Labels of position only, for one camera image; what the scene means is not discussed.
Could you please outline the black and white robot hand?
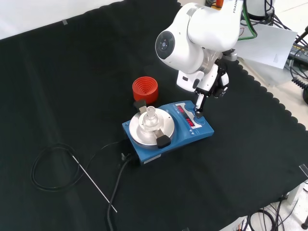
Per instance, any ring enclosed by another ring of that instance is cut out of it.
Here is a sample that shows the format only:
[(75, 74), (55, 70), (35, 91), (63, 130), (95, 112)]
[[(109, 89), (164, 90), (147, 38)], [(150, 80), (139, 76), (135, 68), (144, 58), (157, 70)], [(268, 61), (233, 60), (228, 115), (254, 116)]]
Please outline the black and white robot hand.
[(223, 96), (228, 89), (229, 77), (222, 59), (217, 59), (209, 73), (197, 71), (192, 88), (198, 95), (194, 111), (197, 118), (203, 117), (205, 100), (213, 95), (215, 98)]

